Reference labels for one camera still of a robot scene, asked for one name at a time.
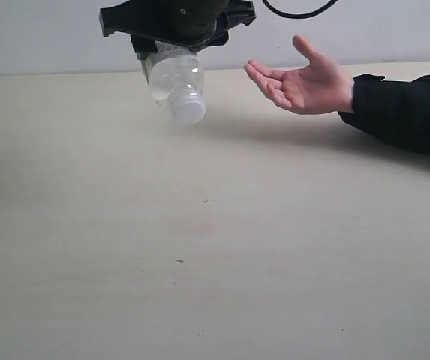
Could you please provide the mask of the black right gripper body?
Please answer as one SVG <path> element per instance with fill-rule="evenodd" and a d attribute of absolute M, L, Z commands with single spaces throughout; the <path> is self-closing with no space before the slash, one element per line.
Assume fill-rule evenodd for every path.
<path fill-rule="evenodd" d="M 118 32 L 179 47 L 198 44 L 214 32 L 248 26 L 255 19 L 252 1 L 139 0 L 101 8 L 99 12 L 104 37 Z"/>

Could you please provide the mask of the black sleeved forearm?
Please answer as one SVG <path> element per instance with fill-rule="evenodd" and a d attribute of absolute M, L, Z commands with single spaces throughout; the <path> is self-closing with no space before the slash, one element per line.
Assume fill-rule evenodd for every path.
<path fill-rule="evenodd" d="M 409 82 L 354 78 L 352 112 L 341 120 L 400 149 L 430 155 L 430 75 Z"/>

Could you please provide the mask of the open bare human hand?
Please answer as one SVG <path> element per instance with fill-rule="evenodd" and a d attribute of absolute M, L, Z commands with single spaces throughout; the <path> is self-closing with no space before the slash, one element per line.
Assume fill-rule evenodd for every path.
<path fill-rule="evenodd" d="M 298 115 L 353 112 L 353 78 L 305 38 L 293 37 L 294 49 L 308 60 L 303 68 L 280 70 L 250 60 L 244 70 L 277 107 Z"/>

